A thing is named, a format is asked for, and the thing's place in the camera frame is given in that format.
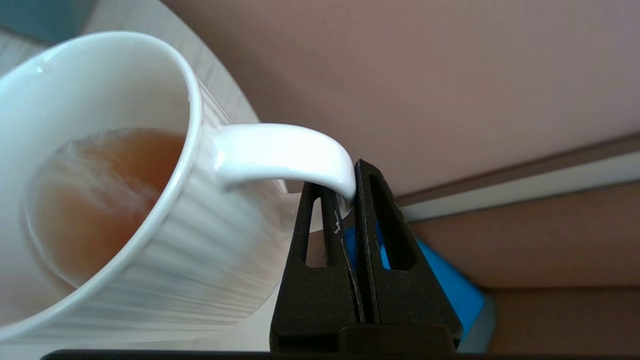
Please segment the beige wall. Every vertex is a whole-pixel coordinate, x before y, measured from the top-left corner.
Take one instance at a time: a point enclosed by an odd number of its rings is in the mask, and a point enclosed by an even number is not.
[[[640,1],[165,0],[263,122],[406,194],[640,131]]]

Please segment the ceramic cup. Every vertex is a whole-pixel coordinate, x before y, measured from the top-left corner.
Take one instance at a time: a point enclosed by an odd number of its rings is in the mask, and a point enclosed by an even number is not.
[[[38,262],[21,199],[61,145],[124,127],[186,134],[173,175],[124,248],[78,289]],[[168,44],[100,33],[53,47],[0,79],[0,341],[203,338],[252,314],[279,281],[299,196],[348,202],[351,158],[335,140],[280,124],[231,124]]]

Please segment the mug handle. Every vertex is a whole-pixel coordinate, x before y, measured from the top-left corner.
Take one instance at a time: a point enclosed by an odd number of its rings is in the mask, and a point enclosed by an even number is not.
[[[346,208],[353,203],[353,162],[329,136],[285,124],[232,124],[218,131],[213,166],[225,188],[259,180],[300,180],[335,191],[346,200]]]

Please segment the tea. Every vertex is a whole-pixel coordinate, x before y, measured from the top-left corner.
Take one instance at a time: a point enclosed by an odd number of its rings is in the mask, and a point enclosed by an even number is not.
[[[36,174],[24,214],[36,251],[76,287],[127,243],[162,194],[184,135],[105,131],[66,143]]]

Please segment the mug rim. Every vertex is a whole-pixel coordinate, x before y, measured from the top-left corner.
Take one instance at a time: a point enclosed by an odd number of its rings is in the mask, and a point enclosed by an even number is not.
[[[143,247],[151,239],[153,230],[160,226],[161,221],[169,213],[171,205],[178,197],[179,192],[177,190],[184,183],[186,174],[193,164],[193,156],[198,144],[198,130],[200,129],[200,123],[202,121],[202,94],[200,92],[200,85],[191,66],[180,52],[156,37],[130,31],[108,31],[73,38],[32,57],[11,70],[7,75],[0,78],[0,88],[3,87],[3,83],[8,86],[13,81],[20,81],[20,79],[29,72],[29,69],[37,68],[40,61],[47,61],[73,47],[82,47],[90,42],[100,42],[105,39],[114,38],[119,41],[135,40],[153,45],[164,52],[182,72],[188,92],[189,125],[180,158],[160,198],[158,198],[151,212],[122,249],[95,275],[72,293],[36,314],[0,327],[0,341],[16,338],[34,328],[44,327],[61,318],[70,311],[78,308],[85,300],[95,295],[103,289],[110,280],[120,274],[134,257],[142,251]]]

